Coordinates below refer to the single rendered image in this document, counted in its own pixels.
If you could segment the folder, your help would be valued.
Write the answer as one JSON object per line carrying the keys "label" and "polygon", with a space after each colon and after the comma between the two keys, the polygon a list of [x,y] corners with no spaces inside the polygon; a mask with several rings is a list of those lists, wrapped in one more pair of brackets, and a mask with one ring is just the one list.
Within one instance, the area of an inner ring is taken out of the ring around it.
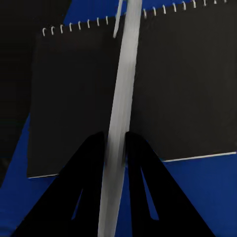
{"label": "folder", "polygon": [[[151,10],[191,0],[141,0]],[[127,0],[122,0],[121,15]],[[119,0],[71,0],[63,25],[117,15]],[[57,176],[27,178],[30,114],[0,187],[0,237],[11,237]],[[215,237],[237,237],[237,154],[163,162]],[[141,169],[150,216],[159,220]],[[76,217],[82,192],[71,220]],[[115,237],[132,237],[128,166],[125,167]]]}

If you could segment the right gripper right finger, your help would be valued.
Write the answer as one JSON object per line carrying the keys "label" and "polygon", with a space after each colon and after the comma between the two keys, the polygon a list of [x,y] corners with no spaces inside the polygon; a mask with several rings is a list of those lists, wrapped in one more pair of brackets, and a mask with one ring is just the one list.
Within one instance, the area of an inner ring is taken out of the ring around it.
{"label": "right gripper right finger", "polygon": [[[141,135],[127,132],[132,237],[215,237]],[[141,169],[159,220],[150,216]]]}

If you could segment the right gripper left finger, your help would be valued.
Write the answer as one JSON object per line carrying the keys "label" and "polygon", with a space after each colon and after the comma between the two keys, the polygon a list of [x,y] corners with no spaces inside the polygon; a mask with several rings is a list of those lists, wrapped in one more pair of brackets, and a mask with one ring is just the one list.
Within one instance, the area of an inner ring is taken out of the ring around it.
{"label": "right gripper left finger", "polygon": [[104,152],[103,131],[87,137],[11,237],[97,237]]}

